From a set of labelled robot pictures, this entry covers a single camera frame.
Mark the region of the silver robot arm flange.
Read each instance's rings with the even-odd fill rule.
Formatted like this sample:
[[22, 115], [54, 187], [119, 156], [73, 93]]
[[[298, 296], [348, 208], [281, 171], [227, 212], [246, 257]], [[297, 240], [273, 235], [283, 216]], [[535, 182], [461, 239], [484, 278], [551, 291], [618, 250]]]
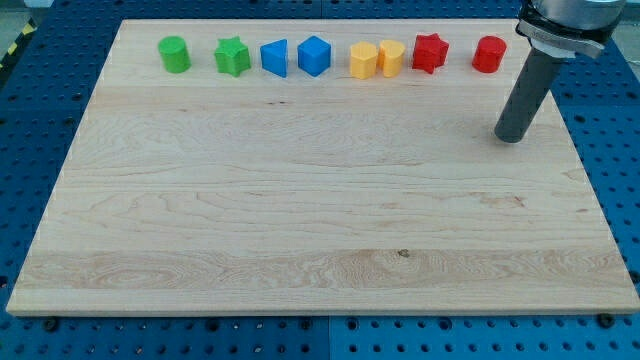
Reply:
[[553, 58], [598, 58], [618, 25], [625, 0], [525, 0], [516, 32]]

